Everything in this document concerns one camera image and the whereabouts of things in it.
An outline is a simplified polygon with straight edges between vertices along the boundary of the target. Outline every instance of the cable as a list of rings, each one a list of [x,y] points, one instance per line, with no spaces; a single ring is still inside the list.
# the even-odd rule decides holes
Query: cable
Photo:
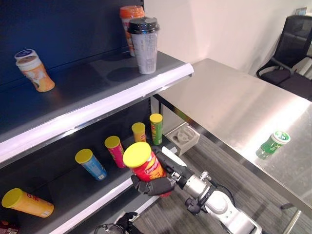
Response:
[[[222,185],[222,184],[216,184],[216,185],[217,185],[217,187],[224,188],[226,191],[228,191],[228,193],[230,194],[231,202],[233,203],[234,207],[236,207],[235,200],[234,200],[234,196],[233,196],[233,194],[231,193],[231,191],[230,191],[227,187],[225,187],[224,185]]]
[[[213,180],[211,177],[209,177],[208,180],[209,180],[209,182],[210,182],[212,185],[214,185],[216,188],[217,188],[218,186],[221,187],[221,188],[224,188],[224,189],[229,193],[231,202],[233,203],[234,207],[236,207],[235,200],[234,200],[234,196],[233,196],[233,194],[231,193],[231,191],[230,191],[227,187],[225,187],[225,186],[222,185],[222,184],[218,184],[218,183],[217,183],[215,180]]]
[[[94,230],[94,234],[97,234],[100,228],[103,228],[105,230],[108,229],[107,226],[109,226],[109,225],[117,227],[121,231],[121,233],[123,233],[123,234],[125,233],[124,229],[121,226],[119,226],[119,225],[117,225],[115,223],[108,223],[108,224],[98,225],[96,227],[96,229]]]

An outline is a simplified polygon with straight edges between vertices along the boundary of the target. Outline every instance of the can lid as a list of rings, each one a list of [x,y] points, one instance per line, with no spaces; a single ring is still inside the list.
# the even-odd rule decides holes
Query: can lid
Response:
[[[271,138],[273,141],[275,141],[277,144],[285,145],[291,140],[291,136],[288,133],[282,132],[282,131],[275,131]]]
[[[106,146],[106,148],[108,149],[112,149],[115,148],[119,145],[120,143],[120,139],[117,136],[110,136],[108,138],[106,138],[104,145]]]
[[[90,149],[82,149],[79,150],[75,156],[75,160],[77,163],[82,164],[89,161],[92,158],[92,151]]]
[[[41,62],[38,56],[28,56],[28,57],[17,60],[15,64],[18,67],[24,67],[24,66],[32,65],[36,62]]]
[[[145,124],[138,122],[138,123],[134,123],[131,126],[131,129],[134,133],[141,133],[145,131]]]
[[[162,122],[162,115],[161,114],[151,114],[150,121],[153,123],[160,123]]]
[[[159,24],[156,18],[136,18],[129,21],[128,33],[147,34],[159,30]]]
[[[2,198],[2,206],[5,208],[14,207],[16,203],[21,199],[23,195],[22,189],[14,188],[8,191]]]
[[[123,6],[120,8],[121,18],[139,18],[145,16],[143,7],[137,6]]]
[[[16,53],[14,55],[14,58],[16,60],[20,60],[20,59],[22,59],[24,57],[28,57],[28,56],[38,56],[38,55],[37,55],[37,53],[34,50],[27,49],[27,50],[22,50],[22,51],[19,51],[18,53]]]
[[[146,142],[137,142],[130,145],[123,154],[123,163],[130,168],[143,165],[151,156],[152,149]]]

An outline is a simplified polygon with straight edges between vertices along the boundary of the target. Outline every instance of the blue chip can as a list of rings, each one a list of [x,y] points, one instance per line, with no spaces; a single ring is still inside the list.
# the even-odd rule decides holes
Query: blue chip can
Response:
[[[75,160],[77,163],[81,164],[96,180],[104,180],[106,178],[106,170],[93,155],[90,149],[80,150],[76,154]]]

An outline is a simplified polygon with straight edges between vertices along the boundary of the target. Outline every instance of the stainless steel table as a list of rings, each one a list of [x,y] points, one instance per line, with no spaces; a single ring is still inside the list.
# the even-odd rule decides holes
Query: stainless steel table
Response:
[[[312,217],[311,102],[211,59],[194,70],[155,97]],[[258,158],[275,130],[291,141]]]

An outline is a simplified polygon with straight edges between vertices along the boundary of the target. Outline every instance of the yellow lid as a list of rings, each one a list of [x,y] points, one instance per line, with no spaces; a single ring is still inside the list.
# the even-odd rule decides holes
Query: yellow lid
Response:
[[[144,131],[145,131],[145,124],[144,124],[144,123],[141,123],[141,122],[134,123],[134,124],[132,124],[131,129],[132,129],[132,131],[133,131],[134,133],[141,133],[141,132],[144,132]]]
[[[82,149],[80,151],[78,151],[78,153],[75,156],[75,160],[77,163],[85,163],[87,161],[89,161],[92,158],[92,151],[89,149]]]
[[[162,122],[162,115],[161,114],[152,114],[150,116],[150,121],[153,123]]]
[[[137,142],[130,145],[123,154],[123,163],[130,168],[143,165],[151,156],[152,149],[146,142]]]
[[[106,148],[108,149],[112,149],[115,148],[119,145],[120,143],[120,139],[117,136],[110,136],[108,138],[106,138],[104,145],[106,146]]]
[[[16,203],[21,199],[23,195],[22,189],[14,188],[8,191],[2,198],[2,206],[5,208],[14,207]]]

